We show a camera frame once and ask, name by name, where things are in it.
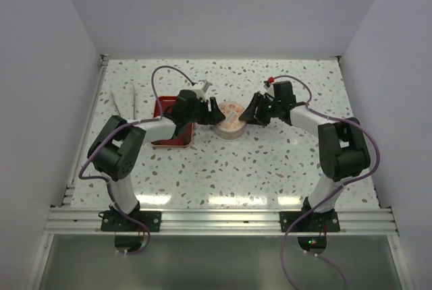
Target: red container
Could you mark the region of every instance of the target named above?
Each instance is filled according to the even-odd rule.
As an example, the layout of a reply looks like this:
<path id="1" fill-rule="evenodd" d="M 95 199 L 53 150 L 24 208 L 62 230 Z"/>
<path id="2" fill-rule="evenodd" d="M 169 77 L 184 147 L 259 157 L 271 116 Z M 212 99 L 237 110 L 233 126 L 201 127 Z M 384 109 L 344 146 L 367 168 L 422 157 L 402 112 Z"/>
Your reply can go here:
<path id="1" fill-rule="evenodd" d="M 174 106 L 176 103 L 176 96 L 160 96 L 159 100 L 162 104 L 163 111 L 166 110 L 169 106 Z M 155 103 L 155 111 L 153 112 L 153 118 L 160 115 L 159 107 L 157 103 Z M 158 140 L 157 142 L 152 142 L 151 144 L 156 147 L 187 147 L 190 143 L 192 143 L 192 131 L 194 124 L 190 123 L 187 125 L 184 133 L 177 138 L 173 138 L 171 140 Z"/>

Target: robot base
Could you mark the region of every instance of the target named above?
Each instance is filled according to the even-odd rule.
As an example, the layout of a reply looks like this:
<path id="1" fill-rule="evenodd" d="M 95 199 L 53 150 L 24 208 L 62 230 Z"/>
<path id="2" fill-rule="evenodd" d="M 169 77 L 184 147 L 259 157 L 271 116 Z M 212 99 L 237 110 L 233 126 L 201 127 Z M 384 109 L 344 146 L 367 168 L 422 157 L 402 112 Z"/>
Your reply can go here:
<path id="1" fill-rule="evenodd" d="M 279 213 L 281 230 L 285 233 L 288 227 L 301 215 L 309 211 L 311 206 L 309 205 L 308 198 L 305 199 L 301 211 L 281 211 Z M 301 220 L 294 228 L 292 232 L 326 232 L 326 233 L 337 233 L 340 231 L 339 218 L 337 212 L 332 209 L 327 212 L 319 213 L 313 212 L 305 219 Z"/>
<path id="2" fill-rule="evenodd" d="M 137 205 L 137 208 L 128 216 L 146 225 L 152 233 L 158 232 L 161 227 L 162 213 L 160 211 L 140 211 Z M 143 232 L 140 226 L 125 219 L 116 209 L 110 208 L 110 210 L 100 212 L 99 217 L 102 218 L 101 231 Z"/>

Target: gray wall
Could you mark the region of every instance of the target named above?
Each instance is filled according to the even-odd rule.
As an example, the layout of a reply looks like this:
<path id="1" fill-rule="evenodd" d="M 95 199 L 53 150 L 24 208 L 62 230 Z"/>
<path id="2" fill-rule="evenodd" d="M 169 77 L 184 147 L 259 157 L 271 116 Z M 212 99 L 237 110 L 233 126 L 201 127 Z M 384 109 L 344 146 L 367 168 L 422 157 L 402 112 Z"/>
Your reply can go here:
<path id="1" fill-rule="evenodd" d="M 100 53 L 341 55 L 373 0 L 72 0 Z"/>
<path id="2" fill-rule="evenodd" d="M 98 68 L 70 0 L 0 0 L 0 289 L 25 287 Z"/>
<path id="3" fill-rule="evenodd" d="M 432 0 L 375 0 L 342 58 L 354 111 L 376 137 L 375 185 L 391 205 L 417 289 L 430 289 Z"/>

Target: robotic arm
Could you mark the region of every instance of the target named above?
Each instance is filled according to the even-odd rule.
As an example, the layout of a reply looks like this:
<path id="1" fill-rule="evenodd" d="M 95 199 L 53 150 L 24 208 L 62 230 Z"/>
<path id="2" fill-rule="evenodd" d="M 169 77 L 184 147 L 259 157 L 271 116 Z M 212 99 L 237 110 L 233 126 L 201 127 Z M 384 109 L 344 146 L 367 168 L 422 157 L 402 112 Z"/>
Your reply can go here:
<path id="1" fill-rule="evenodd" d="M 109 180 L 112 197 L 124 213 L 131 214 L 139 212 L 140 209 L 139 201 L 132 189 L 130 172 L 142 144 L 178 137 L 190 123 L 215 125 L 225 119 L 225 115 L 217 106 L 216 99 L 212 97 L 208 101 L 206 98 L 209 86 L 210 83 L 204 80 L 195 83 L 190 89 L 181 90 L 175 105 L 165 111 L 163 118 L 126 127 L 94 157 L 92 163 L 95 169 Z M 116 128 L 128 122 L 133 121 L 117 115 L 112 116 L 93 142 L 87 157 L 90 157 Z M 111 205 L 111 211 L 113 210 L 116 210 L 116 207 Z"/>
<path id="2" fill-rule="evenodd" d="M 254 94 L 240 120 L 252 125 L 266 126 L 271 118 L 279 118 L 288 125 L 306 130 L 319 140 L 319 159 L 324 174 L 312 194 L 304 200 L 304 213 L 328 197 L 345 181 L 359 176 L 362 170 L 367 169 L 371 164 L 369 151 L 363 133 L 358 128 L 349 123 L 322 118 L 311 113 L 305 103 L 297 103 L 290 81 L 274 82 L 274 79 L 270 78 L 264 83 L 266 93 Z M 359 123 L 356 118 L 348 120 Z M 304 219 L 297 230 L 322 231 L 327 228 L 335 217 L 334 206 L 340 193 Z"/>

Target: terrazzo surface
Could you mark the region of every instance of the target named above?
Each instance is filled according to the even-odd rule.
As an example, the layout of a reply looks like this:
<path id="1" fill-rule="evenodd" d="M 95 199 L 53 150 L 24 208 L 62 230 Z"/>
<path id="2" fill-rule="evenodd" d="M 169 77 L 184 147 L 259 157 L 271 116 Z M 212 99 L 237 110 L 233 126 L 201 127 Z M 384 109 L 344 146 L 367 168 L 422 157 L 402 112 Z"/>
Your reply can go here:
<path id="1" fill-rule="evenodd" d="M 219 103 L 236 101 L 245 108 L 256 91 L 265 91 L 264 80 L 290 74 L 310 86 L 312 108 L 337 117 L 352 116 L 336 60 L 110 60 L 85 150 L 108 118 L 116 114 L 110 91 L 122 116 L 132 118 L 134 86 L 137 118 L 153 116 L 150 77 L 160 65 L 177 67 L 195 81 L 207 79 L 213 84 L 208 96 L 216 97 Z M 155 82 L 159 96 L 176 95 L 187 87 L 185 79 L 173 70 L 162 69 Z M 307 99 L 302 86 L 295 82 L 293 87 L 297 101 Z M 187 148 L 143 145 L 132 183 L 145 208 L 300 208 L 322 174 L 317 142 L 316 137 L 278 119 L 264 128 L 247 125 L 236 140 L 221 139 L 212 127 L 195 125 Z M 89 167 L 86 175 L 93 173 Z M 72 207 L 109 205 L 102 181 L 75 177 L 74 184 Z M 336 207 L 378 208 L 372 180 L 347 187 Z"/>

